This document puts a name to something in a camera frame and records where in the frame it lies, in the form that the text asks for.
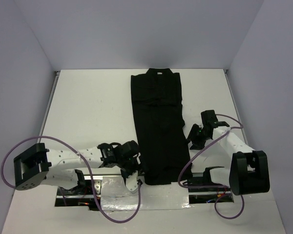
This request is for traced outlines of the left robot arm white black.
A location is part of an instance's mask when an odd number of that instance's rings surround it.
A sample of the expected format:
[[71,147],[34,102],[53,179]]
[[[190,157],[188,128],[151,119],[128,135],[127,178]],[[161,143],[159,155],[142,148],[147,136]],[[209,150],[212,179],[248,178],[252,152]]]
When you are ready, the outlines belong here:
[[124,143],[102,143],[94,148],[78,150],[47,149],[36,143],[14,158],[16,190],[25,191],[39,185],[50,185],[81,194],[86,188],[82,168],[118,167],[125,186],[137,190],[137,177],[142,172],[138,144],[132,140]]

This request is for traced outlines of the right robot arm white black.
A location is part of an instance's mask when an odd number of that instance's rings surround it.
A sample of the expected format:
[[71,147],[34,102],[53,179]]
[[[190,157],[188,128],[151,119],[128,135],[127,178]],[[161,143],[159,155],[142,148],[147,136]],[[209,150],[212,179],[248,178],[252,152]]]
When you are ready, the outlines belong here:
[[206,190],[227,187],[234,195],[267,193],[270,190],[268,159],[264,151],[257,151],[244,143],[225,121],[218,120],[214,110],[201,113],[202,124],[193,124],[187,137],[190,149],[204,152],[219,144],[227,153],[230,167],[207,167],[203,172]]

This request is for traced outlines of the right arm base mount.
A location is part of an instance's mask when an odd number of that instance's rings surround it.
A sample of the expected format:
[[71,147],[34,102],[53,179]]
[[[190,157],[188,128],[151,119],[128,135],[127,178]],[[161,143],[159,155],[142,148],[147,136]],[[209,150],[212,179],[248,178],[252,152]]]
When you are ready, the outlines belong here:
[[201,174],[182,182],[182,185],[189,187],[188,192],[190,195],[217,195],[230,192],[229,188],[223,188],[221,185],[204,183],[203,175]]

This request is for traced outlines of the black long sleeve shirt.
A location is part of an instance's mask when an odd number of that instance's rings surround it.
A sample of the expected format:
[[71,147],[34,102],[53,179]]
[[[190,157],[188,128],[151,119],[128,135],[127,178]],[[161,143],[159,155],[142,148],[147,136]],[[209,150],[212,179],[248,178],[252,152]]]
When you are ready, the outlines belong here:
[[180,74],[169,68],[150,68],[131,76],[130,85],[136,136],[146,164],[145,183],[176,182],[190,160]]

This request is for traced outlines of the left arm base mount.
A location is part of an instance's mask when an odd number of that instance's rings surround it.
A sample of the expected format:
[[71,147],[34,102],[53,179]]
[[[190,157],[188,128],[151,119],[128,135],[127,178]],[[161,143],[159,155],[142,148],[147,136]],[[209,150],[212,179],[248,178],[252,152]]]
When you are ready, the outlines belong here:
[[55,207],[87,207],[91,211],[98,211],[92,191],[90,179],[85,185],[79,185],[72,189],[59,187],[56,193]]

